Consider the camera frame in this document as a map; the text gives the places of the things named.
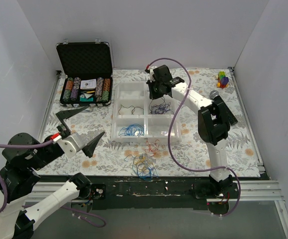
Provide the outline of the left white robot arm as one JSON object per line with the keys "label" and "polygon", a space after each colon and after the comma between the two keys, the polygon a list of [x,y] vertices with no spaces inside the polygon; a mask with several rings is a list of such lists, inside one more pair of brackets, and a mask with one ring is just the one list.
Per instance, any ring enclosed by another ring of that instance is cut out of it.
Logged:
{"label": "left white robot arm", "polygon": [[74,199],[90,201],[95,186],[82,173],[71,176],[63,186],[37,204],[24,207],[35,184],[41,179],[36,173],[57,158],[68,158],[82,151],[91,158],[104,133],[86,143],[83,137],[71,132],[65,120],[86,110],[81,107],[56,113],[60,121],[58,133],[40,143],[28,133],[18,133],[8,144],[0,144],[6,159],[0,170],[0,239],[29,239],[50,215]]}

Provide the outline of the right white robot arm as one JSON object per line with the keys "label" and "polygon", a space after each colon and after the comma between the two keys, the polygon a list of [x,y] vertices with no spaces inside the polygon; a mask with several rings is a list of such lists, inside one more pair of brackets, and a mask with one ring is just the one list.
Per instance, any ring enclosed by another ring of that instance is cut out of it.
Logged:
{"label": "right white robot arm", "polygon": [[223,197],[232,185],[232,175],[228,169],[226,143],[230,123],[221,99],[210,100],[191,88],[189,83],[180,77],[173,77],[166,65],[159,67],[147,65],[145,71],[149,73],[149,80],[146,82],[149,88],[149,98],[156,100],[163,96],[180,101],[180,105],[173,115],[171,124],[182,107],[186,105],[196,115],[198,120],[198,134],[206,143],[210,160],[210,168],[200,170],[209,171],[207,190],[216,198]]}

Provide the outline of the white compartment tray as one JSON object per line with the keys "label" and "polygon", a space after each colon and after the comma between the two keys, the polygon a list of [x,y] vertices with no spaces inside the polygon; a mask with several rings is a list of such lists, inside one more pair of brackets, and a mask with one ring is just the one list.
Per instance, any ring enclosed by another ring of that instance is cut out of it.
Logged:
{"label": "white compartment tray", "polygon": [[119,83],[115,90],[111,140],[167,144],[169,126],[178,105],[170,96],[151,100],[145,82]]}

